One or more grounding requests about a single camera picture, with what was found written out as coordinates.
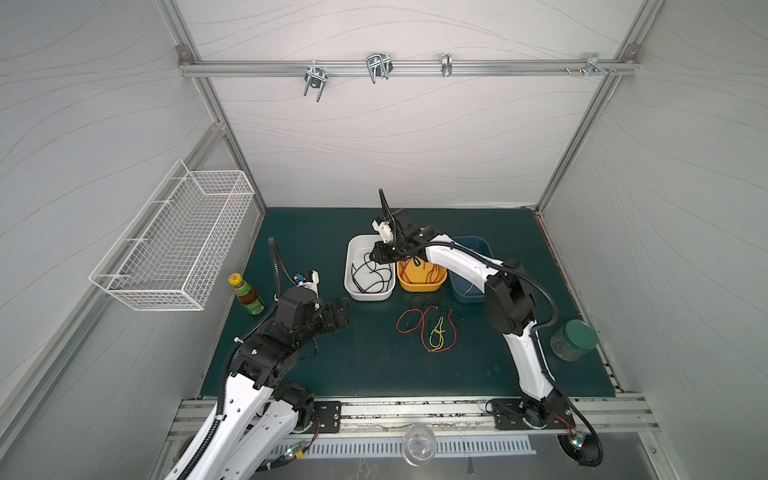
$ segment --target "white plastic tray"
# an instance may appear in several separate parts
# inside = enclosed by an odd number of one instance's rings
[[[380,282],[381,277],[377,273],[371,273],[368,268],[363,264],[368,258],[367,254],[373,250],[373,244],[381,240],[380,235],[358,235],[349,241],[349,246],[346,249],[346,268],[344,270],[344,288],[349,292],[349,295],[360,302],[378,302],[386,300],[392,295],[392,291],[395,289],[395,283],[397,283],[397,275],[395,274],[395,264],[378,265],[378,268],[389,268],[389,272],[392,274],[389,278],[389,285],[386,286],[386,290],[381,293],[363,293],[357,288],[357,285],[352,280],[352,265],[355,269],[361,267],[361,270],[355,275],[357,283],[363,288],[367,288],[369,285],[373,285],[374,282]],[[387,272],[381,272],[384,278],[387,278]],[[378,286],[373,287],[373,291],[378,291]]]

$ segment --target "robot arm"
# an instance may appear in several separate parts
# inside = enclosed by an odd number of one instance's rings
[[[525,278],[523,266],[484,257],[453,241],[434,227],[421,228],[402,211],[389,211],[383,192],[383,215],[373,222],[382,236],[371,258],[377,263],[393,263],[410,257],[444,266],[464,277],[485,294],[486,316],[509,347],[520,379],[523,403],[518,414],[532,428],[543,428],[554,419],[564,398],[553,386],[551,372],[541,354],[534,315],[535,298]]]
[[[319,298],[317,272],[300,271],[294,280],[299,286],[280,296],[273,318],[240,340],[219,399],[223,411],[219,405],[211,411],[166,480],[250,478],[285,435],[309,425],[314,394],[280,383],[315,335],[347,326],[349,301],[328,304]]]

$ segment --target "wire mesh basket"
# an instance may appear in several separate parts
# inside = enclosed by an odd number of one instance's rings
[[[133,310],[202,310],[253,197],[241,170],[179,163],[90,277]]]

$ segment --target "yellow wire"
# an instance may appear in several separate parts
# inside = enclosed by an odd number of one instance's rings
[[[445,333],[445,330],[442,329],[442,321],[444,317],[440,317],[440,319],[437,321],[437,325],[435,325],[435,328],[432,329],[432,331],[429,334],[429,346],[432,347],[432,350],[430,352],[435,352],[436,350],[440,350],[443,345],[445,345],[445,340],[442,338],[442,334]],[[432,336],[437,334],[440,338],[440,343],[438,345],[435,345],[432,343]]]

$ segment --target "sauce bottle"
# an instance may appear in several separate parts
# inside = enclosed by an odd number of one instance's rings
[[[258,315],[264,311],[264,302],[261,301],[259,293],[251,288],[250,284],[243,280],[239,273],[230,275],[230,285],[235,289],[235,295],[245,310],[251,315]]]

